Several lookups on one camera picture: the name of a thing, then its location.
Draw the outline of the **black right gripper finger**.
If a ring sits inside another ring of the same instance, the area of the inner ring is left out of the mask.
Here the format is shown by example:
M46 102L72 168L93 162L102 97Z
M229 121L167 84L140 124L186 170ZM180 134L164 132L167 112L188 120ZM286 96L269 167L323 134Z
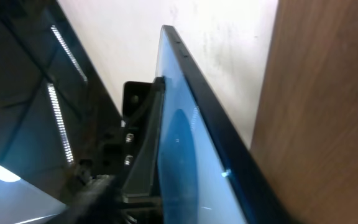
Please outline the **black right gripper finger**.
M122 137L129 173L122 186L125 197L149 197L158 187L157 154L160 142L165 81L157 77L153 101L146 117L140 121L124 121Z

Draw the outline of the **blue Galaxy smartphone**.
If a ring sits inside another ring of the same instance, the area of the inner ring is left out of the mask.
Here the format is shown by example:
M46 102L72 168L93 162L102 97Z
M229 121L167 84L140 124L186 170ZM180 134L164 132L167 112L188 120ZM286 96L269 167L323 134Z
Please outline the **blue Galaxy smartphone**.
M293 223L173 26L161 29L157 74L165 223Z

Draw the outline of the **black dark monitor panel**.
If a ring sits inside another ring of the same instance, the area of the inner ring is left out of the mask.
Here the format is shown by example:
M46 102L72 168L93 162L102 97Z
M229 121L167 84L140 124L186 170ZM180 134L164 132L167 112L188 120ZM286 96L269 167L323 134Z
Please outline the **black dark monitor panel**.
M121 116L57 1L0 1L0 165L69 204L114 172Z

